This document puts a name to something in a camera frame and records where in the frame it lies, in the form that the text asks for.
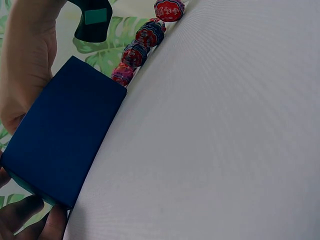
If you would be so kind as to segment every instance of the navy blue box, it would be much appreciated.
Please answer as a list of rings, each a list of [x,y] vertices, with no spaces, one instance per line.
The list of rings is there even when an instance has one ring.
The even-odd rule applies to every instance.
[[[23,118],[0,164],[26,190],[72,209],[126,94],[71,57]]]

